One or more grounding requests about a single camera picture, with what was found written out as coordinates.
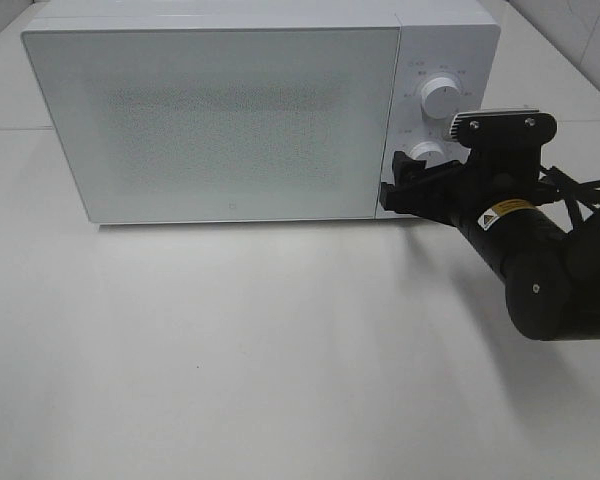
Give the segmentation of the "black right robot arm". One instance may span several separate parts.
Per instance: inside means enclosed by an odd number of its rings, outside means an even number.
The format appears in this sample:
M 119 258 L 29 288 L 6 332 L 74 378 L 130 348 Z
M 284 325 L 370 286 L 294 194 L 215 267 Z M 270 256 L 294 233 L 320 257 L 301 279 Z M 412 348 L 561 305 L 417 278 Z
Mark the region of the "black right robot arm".
M 379 202 L 456 228 L 503 282 L 526 338 L 600 339 L 600 180 L 542 165 L 557 128 L 536 109 L 459 113 L 449 135 L 468 158 L 429 168 L 396 151 Z

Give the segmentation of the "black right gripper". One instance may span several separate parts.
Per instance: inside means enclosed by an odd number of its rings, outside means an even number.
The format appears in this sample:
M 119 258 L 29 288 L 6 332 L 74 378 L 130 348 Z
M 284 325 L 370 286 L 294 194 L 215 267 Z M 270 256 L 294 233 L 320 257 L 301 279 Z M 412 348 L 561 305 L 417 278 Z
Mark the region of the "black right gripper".
M 427 168 L 395 151 L 394 182 L 381 183 L 379 204 L 455 227 L 484 260 L 556 260 L 560 228 L 539 209 L 559 200 L 540 175 L 539 147 L 555 135 L 554 116 L 535 108 L 457 113 L 448 140 L 473 150 L 468 161 Z

